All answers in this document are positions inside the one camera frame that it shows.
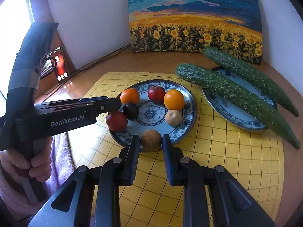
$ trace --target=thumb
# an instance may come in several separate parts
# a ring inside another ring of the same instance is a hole
[[[29,169],[31,166],[30,162],[15,149],[8,149],[6,155],[7,160],[20,169]]]

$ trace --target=cucumber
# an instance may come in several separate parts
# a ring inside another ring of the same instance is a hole
[[[299,116],[298,110],[287,94],[264,73],[235,56],[211,47],[205,47],[203,54],[219,66],[237,74],[242,79],[245,79],[247,82],[260,89],[264,94],[268,95],[296,117]]]
[[[286,120],[275,108],[260,99],[256,94],[234,81],[200,66],[182,63],[176,67],[175,72],[181,79],[206,88],[212,93],[229,100],[272,129],[295,149],[300,149],[301,144]]]

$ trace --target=white wall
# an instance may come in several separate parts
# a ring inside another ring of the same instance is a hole
[[[127,0],[48,0],[76,68],[130,43]]]
[[[127,0],[48,0],[79,68],[130,42]],[[303,95],[303,21],[289,0],[259,0],[263,59]]]

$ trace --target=metal screw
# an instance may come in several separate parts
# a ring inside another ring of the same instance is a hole
[[[181,161],[182,163],[188,163],[188,162],[189,162],[189,158],[187,158],[187,157],[182,157],[182,158],[180,159],[180,161]]]
[[[224,167],[223,166],[216,166],[216,171],[219,172],[219,173],[222,173],[225,171]]]
[[[122,161],[122,159],[121,159],[120,157],[115,157],[115,158],[113,158],[113,162],[114,162],[115,164],[119,164],[121,161]]]
[[[78,168],[78,171],[82,173],[82,172],[85,172],[86,169],[87,169],[86,166],[80,166],[80,167]]]

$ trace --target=tangerine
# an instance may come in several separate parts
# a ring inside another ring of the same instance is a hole
[[[164,105],[168,110],[181,111],[185,105],[183,94],[176,89],[170,89],[164,96]]]
[[[121,93],[120,100],[122,104],[127,102],[138,104],[140,101],[140,94],[136,89],[126,89]]]

